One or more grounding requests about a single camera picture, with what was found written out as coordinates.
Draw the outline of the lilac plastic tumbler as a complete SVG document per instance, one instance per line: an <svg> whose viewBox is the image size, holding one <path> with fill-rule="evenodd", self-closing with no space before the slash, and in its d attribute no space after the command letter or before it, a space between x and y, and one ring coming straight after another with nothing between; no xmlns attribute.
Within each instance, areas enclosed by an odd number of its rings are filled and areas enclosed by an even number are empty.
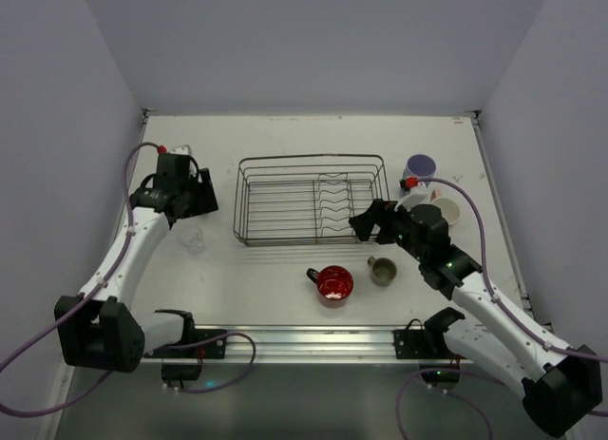
<svg viewBox="0 0 608 440"><path fill-rule="evenodd" d="M436 162L429 155L415 154L407 159L402 179L416 177L425 186L429 186L429 179L434 177L436 168Z"/></svg>

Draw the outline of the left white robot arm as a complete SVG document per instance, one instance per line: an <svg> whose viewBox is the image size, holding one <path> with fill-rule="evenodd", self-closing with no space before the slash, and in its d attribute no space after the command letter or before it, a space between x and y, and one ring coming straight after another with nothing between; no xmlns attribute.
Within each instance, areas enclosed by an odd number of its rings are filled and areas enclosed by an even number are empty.
<svg viewBox="0 0 608 440"><path fill-rule="evenodd" d="M131 373L143 356L195 337L191 313L159 309L135 317L131 304L143 273L173 225L219 209L210 172L189 146L161 151L155 173L128 198L126 223L95 275L54 307L65 362L74 367Z"/></svg>

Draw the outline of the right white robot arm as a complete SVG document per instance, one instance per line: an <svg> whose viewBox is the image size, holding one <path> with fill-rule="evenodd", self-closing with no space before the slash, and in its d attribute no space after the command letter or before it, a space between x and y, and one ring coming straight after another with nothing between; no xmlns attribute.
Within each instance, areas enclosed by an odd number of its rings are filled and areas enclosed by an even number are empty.
<svg viewBox="0 0 608 440"><path fill-rule="evenodd" d="M375 200L349 224L359 240L394 243L418 261L425 283L454 304L426 327L518 395L546 434L563 436L602 402L603 358L586 345L573 348L494 287L452 243L439 208Z"/></svg>

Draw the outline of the pink faceted mug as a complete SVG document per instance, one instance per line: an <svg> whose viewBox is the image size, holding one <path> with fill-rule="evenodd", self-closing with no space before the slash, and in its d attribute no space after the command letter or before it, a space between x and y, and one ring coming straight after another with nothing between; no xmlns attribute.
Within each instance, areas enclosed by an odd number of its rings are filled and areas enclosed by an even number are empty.
<svg viewBox="0 0 608 440"><path fill-rule="evenodd" d="M460 205L447 197L444 197L440 190L435 189L430 194L430 204L437 207L444 220L449 226L457 224L462 216Z"/></svg>

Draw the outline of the small beige mug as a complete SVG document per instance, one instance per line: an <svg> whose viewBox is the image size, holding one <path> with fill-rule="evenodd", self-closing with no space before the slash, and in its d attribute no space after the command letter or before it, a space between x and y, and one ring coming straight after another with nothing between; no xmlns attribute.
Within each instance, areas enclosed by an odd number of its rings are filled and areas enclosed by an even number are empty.
<svg viewBox="0 0 608 440"><path fill-rule="evenodd" d="M370 279L377 286L387 287L393 283L397 276L397 266L389 258L369 257L367 264L370 270Z"/></svg>

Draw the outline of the red ceramic mug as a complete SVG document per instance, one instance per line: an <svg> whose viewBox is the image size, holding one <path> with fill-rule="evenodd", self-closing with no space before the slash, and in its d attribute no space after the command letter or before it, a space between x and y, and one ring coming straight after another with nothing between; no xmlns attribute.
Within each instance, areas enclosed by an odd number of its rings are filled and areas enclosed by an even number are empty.
<svg viewBox="0 0 608 440"><path fill-rule="evenodd" d="M342 307L352 294L352 274L342 266L330 265L320 271L309 268L306 276L315 285L317 298L324 307Z"/></svg>

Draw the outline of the clear glass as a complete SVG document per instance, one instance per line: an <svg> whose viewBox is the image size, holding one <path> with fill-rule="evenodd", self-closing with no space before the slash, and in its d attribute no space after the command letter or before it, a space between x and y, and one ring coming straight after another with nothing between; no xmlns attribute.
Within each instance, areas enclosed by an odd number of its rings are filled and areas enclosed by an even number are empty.
<svg viewBox="0 0 608 440"><path fill-rule="evenodd" d="M197 225L182 228L178 233L178 242L190 255L199 255L205 249L204 236Z"/></svg>

